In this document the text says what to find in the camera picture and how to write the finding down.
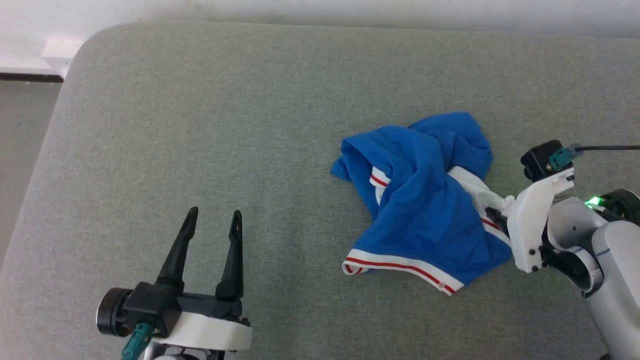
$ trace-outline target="blue cloth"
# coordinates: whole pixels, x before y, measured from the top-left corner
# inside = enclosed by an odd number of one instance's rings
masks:
[[[354,249],[425,261],[463,284],[511,257],[511,248],[484,230],[471,196],[447,172],[454,166],[484,179],[493,155],[468,113],[385,126],[342,141],[331,173],[352,181],[372,224]],[[390,182],[376,202],[372,167]]]

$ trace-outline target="green led light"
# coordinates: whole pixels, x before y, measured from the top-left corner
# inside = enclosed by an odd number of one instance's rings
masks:
[[[585,201],[584,203],[587,205],[600,205],[600,201],[601,201],[601,198],[594,196],[589,200]]]

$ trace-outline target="teal cable connector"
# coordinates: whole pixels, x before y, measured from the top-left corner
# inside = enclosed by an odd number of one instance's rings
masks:
[[[147,323],[139,323],[122,349],[122,360],[138,360],[153,337],[153,327]]]
[[[580,144],[574,143],[556,151],[553,155],[549,156],[549,164],[547,164],[547,168],[555,171],[561,170],[563,167],[567,166],[571,160],[584,154],[583,151],[578,151],[579,148]]]

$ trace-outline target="red and white striped trim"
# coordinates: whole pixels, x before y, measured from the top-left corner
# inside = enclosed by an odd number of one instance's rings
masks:
[[[503,243],[507,244],[508,247],[511,247],[511,240],[509,240],[505,233],[500,231],[498,225],[489,220],[489,218],[487,218],[485,214],[480,214],[480,218],[482,219],[482,226],[487,233],[490,233]]]
[[[347,275],[360,274],[369,269],[400,270],[418,275],[447,295],[452,295],[464,286],[453,276],[422,260],[351,249],[342,262],[342,271]]]
[[[389,181],[391,181],[391,179],[389,179],[380,169],[377,167],[373,167],[371,169],[371,178],[369,179],[369,182],[373,186],[382,186],[383,188],[386,188],[387,185],[389,185]]]

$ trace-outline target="white wall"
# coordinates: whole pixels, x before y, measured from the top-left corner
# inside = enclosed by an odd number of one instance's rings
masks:
[[[640,37],[640,0],[0,0],[0,72],[56,73],[96,31],[154,19]]]

